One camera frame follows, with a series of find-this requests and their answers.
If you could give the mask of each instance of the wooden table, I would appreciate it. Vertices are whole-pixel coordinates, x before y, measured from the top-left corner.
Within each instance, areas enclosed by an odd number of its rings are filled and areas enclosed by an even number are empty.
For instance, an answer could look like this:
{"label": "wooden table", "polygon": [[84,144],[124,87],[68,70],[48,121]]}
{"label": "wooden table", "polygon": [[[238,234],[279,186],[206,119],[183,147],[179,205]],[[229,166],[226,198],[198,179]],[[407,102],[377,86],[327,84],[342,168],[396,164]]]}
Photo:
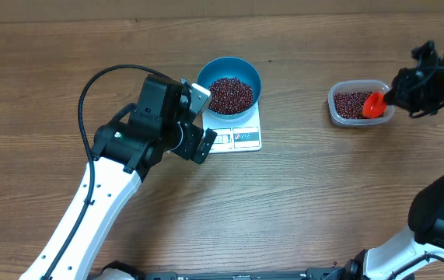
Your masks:
{"label": "wooden table", "polygon": [[[214,58],[245,58],[263,78],[264,147],[202,166],[163,157],[93,271],[116,259],[143,271],[302,270],[379,246],[406,224],[413,197],[444,174],[444,109],[338,128],[327,94],[343,80],[390,83],[429,39],[442,53],[444,13],[0,25],[0,279],[17,279],[63,216],[86,164],[79,94],[120,63],[194,81]],[[90,136],[137,100],[144,77],[112,72],[92,87]],[[418,278],[444,278],[444,266]]]}

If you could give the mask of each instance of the white digital scale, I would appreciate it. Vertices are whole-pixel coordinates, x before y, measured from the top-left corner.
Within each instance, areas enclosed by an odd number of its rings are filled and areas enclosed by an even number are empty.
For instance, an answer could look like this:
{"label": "white digital scale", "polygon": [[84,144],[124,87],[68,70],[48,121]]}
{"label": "white digital scale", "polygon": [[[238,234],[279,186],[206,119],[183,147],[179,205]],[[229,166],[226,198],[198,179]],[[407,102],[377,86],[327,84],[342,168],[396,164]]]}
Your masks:
{"label": "white digital scale", "polygon": [[203,129],[217,133],[210,153],[249,152],[261,150],[261,126],[259,104],[252,106],[237,119],[221,119],[209,111],[203,113]]}

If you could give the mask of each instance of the bowl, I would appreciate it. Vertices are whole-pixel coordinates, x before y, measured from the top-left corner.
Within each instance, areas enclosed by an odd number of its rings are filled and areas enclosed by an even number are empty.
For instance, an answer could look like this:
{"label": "bowl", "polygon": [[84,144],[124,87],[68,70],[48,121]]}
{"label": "bowl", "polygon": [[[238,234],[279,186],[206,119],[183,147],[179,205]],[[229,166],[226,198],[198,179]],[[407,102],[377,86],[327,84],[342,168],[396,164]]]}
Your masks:
{"label": "bowl", "polygon": [[207,112],[221,119],[232,120],[242,117],[256,106],[260,99],[263,85],[261,83],[260,74],[258,74],[258,71],[249,62],[242,58],[235,57],[217,58],[206,64],[201,72],[199,72],[197,84],[207,89],[214,81],[221,78],[238,78],[241,82],[245,82],[247,85],[251,86],[251,89],[253,90],[253,102],[251,107],[238,114],[230,115],[219,114],[209,108],[206,110]]}
{"label": "bowl", "polygon": [[359,119],[351,120],[341,117],[337,114],[334,105],[334,94],[336,93],[355,93],[372,90],[373,92],[387,93],[390,87],[384,82],[378,80],[353,80],[346,82],[339,82],[330,89],[329,92],[329,111],[330,119],[338,126],[342,127],[362,127],[373,124],[382,124],[390,120],[394,115],[395,106],[389,105],[384,111],[384,117],[373,119]]}

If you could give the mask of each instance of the red spoon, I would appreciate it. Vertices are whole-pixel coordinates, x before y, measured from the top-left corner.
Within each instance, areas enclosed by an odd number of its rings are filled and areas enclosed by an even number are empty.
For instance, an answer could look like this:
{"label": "red spoon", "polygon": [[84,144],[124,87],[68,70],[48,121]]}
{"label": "red spoon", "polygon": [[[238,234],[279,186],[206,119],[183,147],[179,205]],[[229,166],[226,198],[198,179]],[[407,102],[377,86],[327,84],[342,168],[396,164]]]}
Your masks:
{"label": "red spoon", "polygon": [[387,103],[384,101],[384,94],[372,93],[365,104],[363,104],[362,114],[367,118],[377,118],[386,110]]}

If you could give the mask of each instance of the red bean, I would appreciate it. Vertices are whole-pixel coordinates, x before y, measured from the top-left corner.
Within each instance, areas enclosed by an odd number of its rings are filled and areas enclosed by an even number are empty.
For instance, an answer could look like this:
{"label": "red bean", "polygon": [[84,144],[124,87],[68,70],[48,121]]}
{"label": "red bean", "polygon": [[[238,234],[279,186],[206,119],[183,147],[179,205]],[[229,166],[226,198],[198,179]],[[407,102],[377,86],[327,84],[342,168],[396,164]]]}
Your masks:
{"label": "red bean", "polygon": [[238,114],[253,105],[253,90],[238,78],[221,78],[214,81],[209,90],[213,99],[208,108],[219,114]]}
{"label": "red bean", "polygon": [[366,117],[362,115],[363,105],[371,94],[372,91],[334,94],[334,105],[337,114],[347,119],[365,119]]}

